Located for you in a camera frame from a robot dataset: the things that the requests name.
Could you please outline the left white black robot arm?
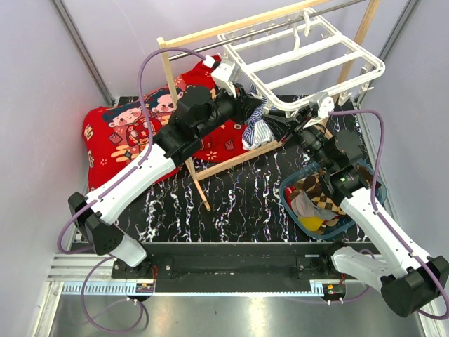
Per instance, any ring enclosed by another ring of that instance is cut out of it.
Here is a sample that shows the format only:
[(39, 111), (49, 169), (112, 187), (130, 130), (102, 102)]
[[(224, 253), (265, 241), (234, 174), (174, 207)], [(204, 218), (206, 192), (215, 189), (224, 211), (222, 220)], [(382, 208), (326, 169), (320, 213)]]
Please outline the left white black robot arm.
[(215, 96), (204, 86), (189, 87), (169, 122), (141, 154), (101, 187), (69, 197), (74, 224), (87, 240), (87, 249), (118, 258), (133, 276), (146, 277), (152, 268), (146, 250), (114, 222), (150, 185), (199, 151), (207, 135), (229, 120), (243, 123), (261, 103), (240, 85), (233, 93), (220, 89)]

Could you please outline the wooden drying rack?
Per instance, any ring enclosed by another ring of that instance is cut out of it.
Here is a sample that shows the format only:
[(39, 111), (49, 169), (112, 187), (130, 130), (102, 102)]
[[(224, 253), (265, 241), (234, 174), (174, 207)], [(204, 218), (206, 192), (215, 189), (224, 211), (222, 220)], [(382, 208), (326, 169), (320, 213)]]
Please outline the wooden drying rack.
[[(314, 6), (319, 1), (301, 1), (283, 6), (258, 15), (228, 22), (199, 32), (184, 35), (171, 40), (159, 38), (158, 44), (163, 53), (163, 68), (171, 94), (175, 93), (171, 61), (191, 55), (185, 51), (174, 56), (168, 56), (169, 48), (179, 48), (187, 44), (217, 36), (219, 41), (198, 48), (198, 52), (224, 47), (225, 55), (232, 59), (232, 65), (219, 65), (212, 73), (212, 78), (219, 88), (228, 93), (240, 93), (237, 85), (232, 81), (238, 73), (244, 74), (256, 89), (264, 95), (271, 106), (284, 112), (287, 116), (297, 115), (309, 101), (306, 97), (296, 103), (283, 103), (275, 97), (273, 90), (287, 84), (300, 81), (315, 74), (320, 74), (334, 67), (341, 67), (337, 83), (326, 89), (326, 93), (333, 98), (348, 98), (349, 90), (360, 86), (365, 88), (369, 81), (380, 77), (384, 73), (385, 64), (378, 57), (362, 47), (363, 40), (380, 5), (379, 1), (369, 1), (356, 36), (349, 39), (330, 24), (323, 14), (325, 11), (315, 11)], [(251, 64), (246, 63), (239, 52), (254, 46), (268, 44), (284, 36), (292, 35), (295, 45), (291, 51), (272, 56)], [(305, 56), (315, 54), (336, 44), (347, 48), (347, 53), (334, 60), (310, 67), (296, 74), (264, 83), (257, 72), (268, 70), (279, 65), (299, 60)]]

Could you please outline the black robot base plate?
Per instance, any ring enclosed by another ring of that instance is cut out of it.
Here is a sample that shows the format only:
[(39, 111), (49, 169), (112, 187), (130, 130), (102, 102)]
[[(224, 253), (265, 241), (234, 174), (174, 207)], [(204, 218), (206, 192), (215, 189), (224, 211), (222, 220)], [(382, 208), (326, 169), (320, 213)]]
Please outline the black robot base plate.
[(147, 243), (148, 256), (137, 267), (113, 262), (114, 279), (175, 279), (188, 274), (296, 274), (305, 256), (329, 259), (344, 242)]

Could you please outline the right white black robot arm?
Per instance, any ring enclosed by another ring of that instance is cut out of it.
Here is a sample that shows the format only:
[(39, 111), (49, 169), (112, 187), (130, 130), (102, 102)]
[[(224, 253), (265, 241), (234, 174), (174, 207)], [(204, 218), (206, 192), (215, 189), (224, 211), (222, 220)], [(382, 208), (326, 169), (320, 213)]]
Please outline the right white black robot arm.
[(376, 184), (367, 183), (356, 168), (363, 157), (357, 134), (344, 129), (327, 138), (316, 129), (316, 116), (267, 115), (264, 120), (281, 141), (294, 140), (323, 169), (319, 181), (325, 195), (357, 223), (383, 257), (375, 260), (342, 244), (319, 260), (319, 272), (330, 279), (346, 274), (367, 284), (400, 317), (422, 313), (422, 307), (438, 297), (447, 301), (448, 261), (431, 257), (384, 210), (375, 196)]

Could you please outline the white plastic clip hanger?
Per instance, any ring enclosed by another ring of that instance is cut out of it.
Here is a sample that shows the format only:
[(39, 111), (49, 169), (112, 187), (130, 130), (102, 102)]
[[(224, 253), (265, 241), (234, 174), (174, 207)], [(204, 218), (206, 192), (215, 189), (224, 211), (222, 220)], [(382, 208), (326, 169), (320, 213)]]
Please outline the white plastic clip hanger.
[(312, 96), (347, 97), (383, 75), (385, 64), (312, 8), (217, 36), (239, 81), (270, 107), (297, 114)]

